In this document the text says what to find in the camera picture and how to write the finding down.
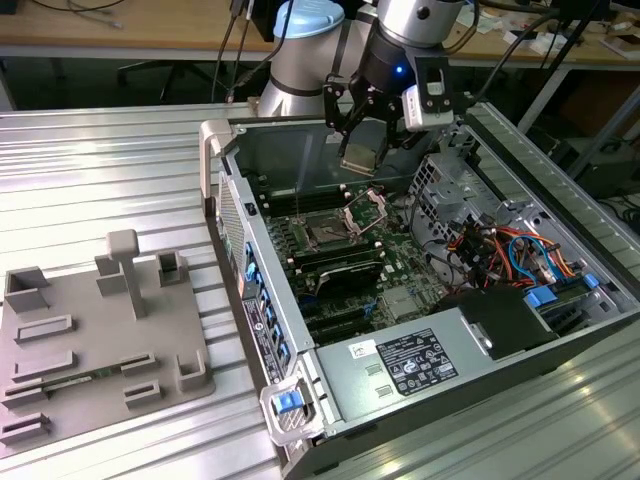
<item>sticker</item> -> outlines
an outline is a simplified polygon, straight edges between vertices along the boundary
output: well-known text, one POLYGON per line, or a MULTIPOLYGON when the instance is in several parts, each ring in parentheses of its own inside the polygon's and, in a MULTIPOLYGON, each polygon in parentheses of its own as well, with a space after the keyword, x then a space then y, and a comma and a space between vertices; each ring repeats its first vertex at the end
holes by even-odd
POLYGON ((353 358, 362 358, 368 355, 373 355, 376 353, 376 341, 371 339, 360 343, 352 343, 349 345, 349 351, 353 358))
POLYGON ((278 357, 273 351, 273 342, 269 329, 264 328, 264 321, 255 300, 247 300, 242 303, 249 326, 253 330, 253 338, 255 345, 258 347, 262 368, 267 372, 268 382, 270 384, 277 383, 280 381, 283 372, 281 372, 281 368, 278 365, 278 357))
POLYGON ((396 389, 405 397, 458 376, 430 328, 381 343, 377 350, 396 389))

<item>blue release tab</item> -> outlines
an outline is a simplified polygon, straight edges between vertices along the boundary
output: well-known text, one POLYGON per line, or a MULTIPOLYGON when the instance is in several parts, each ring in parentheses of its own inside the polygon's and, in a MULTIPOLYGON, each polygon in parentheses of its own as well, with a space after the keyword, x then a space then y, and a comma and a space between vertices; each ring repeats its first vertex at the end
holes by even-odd
POLYGON ((276 413, 281 415, 304 407, 304 401, 300 392, 294 390, 278 395, 273 401, 273 405, 276 407, 276 413))
POLYGON ((273 322, 276 319, 275 317, 276 317, 276 314, 273 312, 273 308, 267 307, 267 323, 269 324, 269 327, 273 325, 273 322))
POLYGON ((289 349, 287 348, 287 344, 286 343, 281 343, 280 344, 280 353, 282 353, 282 357, 286 360, 289 361, 289 349))
POLYGON ((600 280, 598 280, 593 273, 587 273, 584 276, 584 283, 587 284, 587 287, 593 289, 600 285, 600 280))
POLYGON ((253 280, 256 278, 257 270, 258 266, 255 262, 251 262, 249 265, 247 265, 247 271, 244 273, 244 278, 247 280, 247 282, 253 282, 253 280))
POLYGON ((536 287, 529 290, 529 293, 524 297, 525 301, 533 308, 538 308, 547 303, 554 302, 558 299, 556 294, 551 291, 547 286, 536 287))
MULTIPOLYGON (((305 38, 328 32, 344 20, 344 9, 330 0, 294 0, 286 38, 305 38)), ((273 34, 281 38, 289 2, 282 4, 276 16, 273 34)))

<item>office chair leg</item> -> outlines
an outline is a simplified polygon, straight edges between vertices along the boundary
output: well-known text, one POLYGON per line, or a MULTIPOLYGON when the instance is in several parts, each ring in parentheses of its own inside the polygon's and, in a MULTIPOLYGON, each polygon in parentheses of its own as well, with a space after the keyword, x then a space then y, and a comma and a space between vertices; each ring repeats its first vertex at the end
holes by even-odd
POLYGON ((193 73, 196 77, 204 80, 209 85, 211 85, 211 82, 213 82, 213 77, 211 75, 207 75, 195 65, 187 64, 187 65, 184 65, 184 68, 187 72, 193 73))
POLYGON ((160 101, 161 102, 166 102, 167 101, 167 97, 169 95, 169 90, 171 90, 171 87, 173 86, 173 82, 175 82, 176 78, 178 78, 178 76, 180 75, 184 75, 184 68, 182 65, 174 65, 171 68, 171 72, 169 72, 169 77, 167 78, 167 81, 164 84, 164 87, 162 89, 162 93, 160 94, 160 101))
POLYGON ((127 85, 127 73, 136 72, 139 70, 149 70, 158 67, 172 67, 175 62, 171 60, 148 60, 145 62, 134 63, 133 65, 127 65, 126 67, 120 67, 118 69, 118 85, 124 87, 127 85))

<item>blue cable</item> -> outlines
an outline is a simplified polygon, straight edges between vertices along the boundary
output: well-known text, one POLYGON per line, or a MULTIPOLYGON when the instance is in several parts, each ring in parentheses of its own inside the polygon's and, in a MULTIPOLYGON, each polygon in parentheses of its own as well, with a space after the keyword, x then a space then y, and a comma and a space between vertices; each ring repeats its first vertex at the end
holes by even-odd
POLYGON ((562 272, 560 272, 556 267, 554 267, 553 263, 551 262, 551 259, 549 258, 549 254, 547 253, 547 250, 544 248, 544 246, 537 239, 535 239, 533 237, 530 237, 529 235, 520 235, 518 237, 514 237, 514 239, 511 240, 511 243, 509 244, 509 261, 513 265, 513 268, 515 268, 517 271, 519 271, 523 275, 526 275, 531 280, 533 280, 533 284, 534 285, 536 285, 536 286, 538 285, 538 281, 536 280, 536 277, 532 273, 528 272, 527 270, 524 270, 524 269, 520 268, 520 266, 518 265, 518 263, 516 262, 516 260, 514 258, 513 246, 514 246, 516 240, 518 240, 519 238, 526 238, 531 243, 533 243, 536 247, 538 247, 538 249, 544 255, 544 259, 547 262, 547 265, 549 266, 549 269, 551 269, 551 271, 554 273, 554 275, 556 277, 563 278, 563 279, 566 278, 562 274, 562 272))

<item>screw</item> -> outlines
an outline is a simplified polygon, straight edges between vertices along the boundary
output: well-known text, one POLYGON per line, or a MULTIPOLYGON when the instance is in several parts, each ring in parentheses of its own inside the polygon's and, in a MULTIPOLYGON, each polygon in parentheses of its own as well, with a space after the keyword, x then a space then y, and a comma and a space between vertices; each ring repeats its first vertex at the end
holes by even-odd
POLYGON ((429 18, 429 15, 431 15, 431 10, 429 10, 429 7, 420 7, 416 14, 418 15, 418 19, 426 20, 429 18))

